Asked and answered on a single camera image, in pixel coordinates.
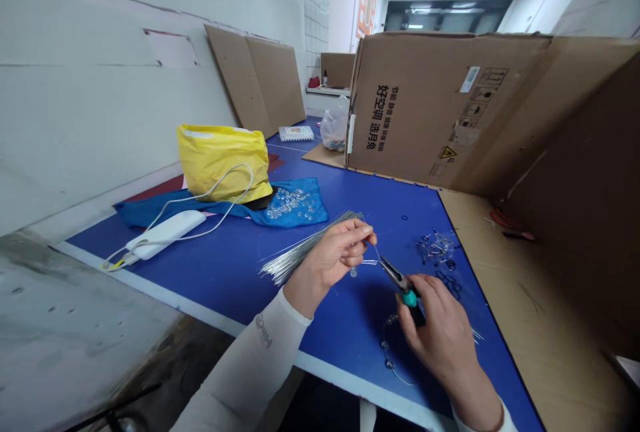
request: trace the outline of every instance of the white sleeve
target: white sleeve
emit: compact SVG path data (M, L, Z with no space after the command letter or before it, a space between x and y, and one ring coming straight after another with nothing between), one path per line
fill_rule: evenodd
M500 399L500 403L502 404L502 411L503 411L504 417L502 420L502 427L500 427L496 432L518 432L518 429L515 428L515 425L511 420L511 414L509 413L509 410L505 405L505 403L502 402L502 399ZM475 432L473 429L470 429L469 427L467 427L462 422L462 420L460 420L460 417L458 417L458 414L456 414L453 406L451 407L451 410L453 410L453 418L455 419L456 424L458 424L458 430L460 432Z
M254 430L310 323L280 289L220 358L171 432Z

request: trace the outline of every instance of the teal pliers handle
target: teal pliers handle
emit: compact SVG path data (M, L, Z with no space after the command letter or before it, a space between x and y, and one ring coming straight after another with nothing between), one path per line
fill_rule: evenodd
M404 291L400 294L402 297L402 303L409 308L413 323L416 328L424 327L427 324L425 316L422 314L422 310L418 306L418 298L415 296L415 292L412 290Z

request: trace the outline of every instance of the bundle of wire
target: bundle of wire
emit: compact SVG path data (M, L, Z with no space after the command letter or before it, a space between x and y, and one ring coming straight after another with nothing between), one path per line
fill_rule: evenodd
M311 249L320 242L320 239L324 236L325 232L332 226L344 222L349 219L360 219L364 217L359 212L347 211L340 217L331 222L324 229L310 235L306 239L302 239L300 242L296 242L288 247L288 251L284 254L276 257L274 260L267 262L260 269L261 277L264 275L271 275L273 282L280 286L287 281L289 276L294 270L302 263Z

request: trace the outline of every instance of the cardboard sheet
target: cardboard sheet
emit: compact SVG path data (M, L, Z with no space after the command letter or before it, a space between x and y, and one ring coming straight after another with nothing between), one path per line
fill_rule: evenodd
M330 165L331 167L338 167L339 169L345 168L345 153L329 150L322 143L316 145L302 158L304 160Z
M355 54L322 52L320 54L321 74L327 71L327 85L330 87L350 87L353 76Z
M347 165L448 187L475 147L454 126L487 134L550 44L545 36L364 38Z
M560 292L547 250L502 236L485 199L440 197L547 430L620 430L632 396Z
M548 244L558 287L614 354L640 357L640 55L584 104L516 186L510 212Z
M384 33L358 49L347 166L501 196L637 41Z
M205 25L242 126L268 139L306 118L292 47Z

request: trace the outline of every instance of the orange sign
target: orange sign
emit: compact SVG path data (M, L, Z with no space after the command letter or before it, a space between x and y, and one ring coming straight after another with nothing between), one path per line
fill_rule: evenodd
M373 33L375 28L375 8L378 0L359 0L358 6L358 28L356 37L362 38Z

